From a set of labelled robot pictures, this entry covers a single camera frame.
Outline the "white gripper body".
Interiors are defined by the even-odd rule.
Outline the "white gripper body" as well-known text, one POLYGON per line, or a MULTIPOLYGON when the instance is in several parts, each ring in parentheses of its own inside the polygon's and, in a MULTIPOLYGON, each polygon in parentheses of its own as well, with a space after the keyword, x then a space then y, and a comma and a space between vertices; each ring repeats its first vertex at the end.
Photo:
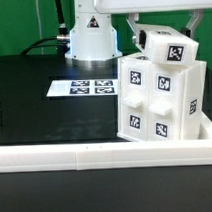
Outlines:
POLYGON ((212 0, 93 0, 100 13, 139 13, 212 8, 212 0))

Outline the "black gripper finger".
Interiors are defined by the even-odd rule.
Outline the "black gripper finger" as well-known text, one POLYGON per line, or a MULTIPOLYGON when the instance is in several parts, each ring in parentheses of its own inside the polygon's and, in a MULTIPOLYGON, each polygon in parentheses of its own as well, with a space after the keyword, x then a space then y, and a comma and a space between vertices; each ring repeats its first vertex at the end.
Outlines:
POLYGON ((187 25, 184 28, 181 28, 181 33, 183 35, 194 34, 195 30, 197 29, 198 25, 200 24, 204 16, 204 11, 202 9, 191 10, 189 15, 190 18, 187 25))
POLYGON ((130 26, 131 30, 133 31, 132 42, 135 44, 139 43, 139 33, 140 29, 137 25, 139 20, 139 13, 129 13, 127 16, 127 24, 130 26))

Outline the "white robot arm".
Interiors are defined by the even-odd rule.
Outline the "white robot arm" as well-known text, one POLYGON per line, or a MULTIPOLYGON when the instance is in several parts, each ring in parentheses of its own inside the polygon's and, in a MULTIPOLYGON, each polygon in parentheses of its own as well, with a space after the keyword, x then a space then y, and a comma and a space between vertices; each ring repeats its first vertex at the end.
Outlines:
POLYGON ((191 37, 202 19, 203 12, 212 8, 212 0, 73 0, 75 23, 70 30, 70 51, 66 57, 79 63, 91 64, 117 58, 117 31, 111 17, 118 13, 128 16, 127 22, 134 32, 134 44, 145 50, 149 37, 147 30, 137 23, 141 12, 162 11, 192 12, 184 36, 191 37))

